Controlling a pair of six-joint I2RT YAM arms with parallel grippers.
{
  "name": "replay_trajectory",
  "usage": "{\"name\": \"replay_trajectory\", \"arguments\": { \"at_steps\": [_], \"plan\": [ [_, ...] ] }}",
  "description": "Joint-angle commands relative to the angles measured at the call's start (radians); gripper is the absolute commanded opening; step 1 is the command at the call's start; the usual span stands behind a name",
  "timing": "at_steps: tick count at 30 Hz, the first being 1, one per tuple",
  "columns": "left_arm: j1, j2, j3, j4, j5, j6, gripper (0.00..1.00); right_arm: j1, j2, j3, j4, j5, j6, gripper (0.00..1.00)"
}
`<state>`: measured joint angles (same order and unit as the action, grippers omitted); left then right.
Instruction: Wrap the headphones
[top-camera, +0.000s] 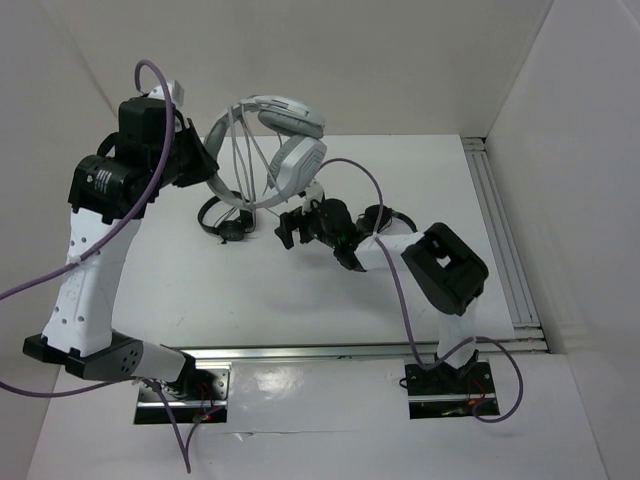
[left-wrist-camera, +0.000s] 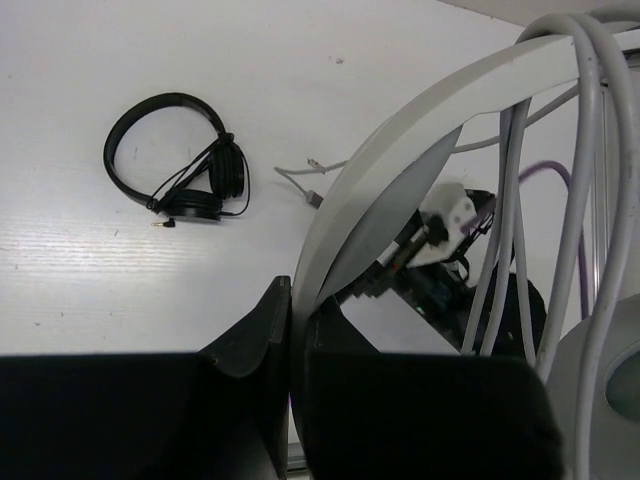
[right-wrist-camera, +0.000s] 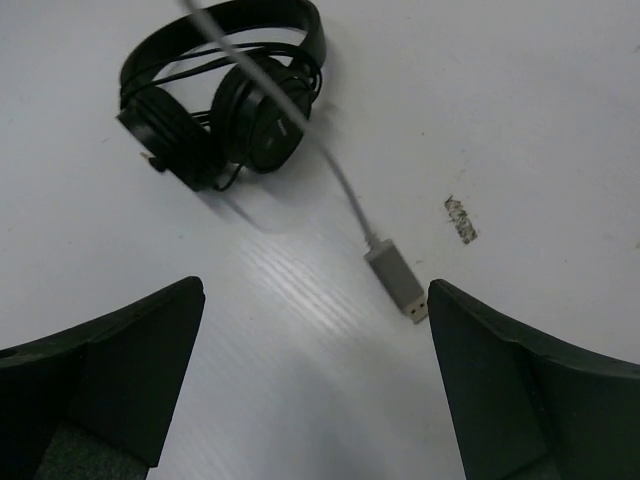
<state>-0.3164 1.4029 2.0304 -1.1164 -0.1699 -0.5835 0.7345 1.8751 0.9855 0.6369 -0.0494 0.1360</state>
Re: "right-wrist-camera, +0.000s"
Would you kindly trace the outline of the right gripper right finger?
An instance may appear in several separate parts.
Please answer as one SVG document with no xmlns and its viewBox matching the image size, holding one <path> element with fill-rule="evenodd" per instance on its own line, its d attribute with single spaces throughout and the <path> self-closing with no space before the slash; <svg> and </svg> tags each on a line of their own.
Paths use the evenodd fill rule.
<svg viewBox="0 0 640 480">
<path fill-rule="evenodd" d="M 512 319 L 445 280 L 432 338 L 468 479 L 636 479 L 638 365 Z"/>
</svg>

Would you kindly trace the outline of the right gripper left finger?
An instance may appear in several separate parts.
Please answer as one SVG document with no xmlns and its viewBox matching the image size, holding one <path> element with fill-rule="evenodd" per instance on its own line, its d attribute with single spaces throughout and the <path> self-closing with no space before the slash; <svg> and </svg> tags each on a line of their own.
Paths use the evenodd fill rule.
<svg viewBox="0 0 640 480">
<path fill-rule="evenodd" d="M 158 466 L 205 305 L 186 277 L 1 352 L 4 479 L 144 479 Z"/>
</svg>

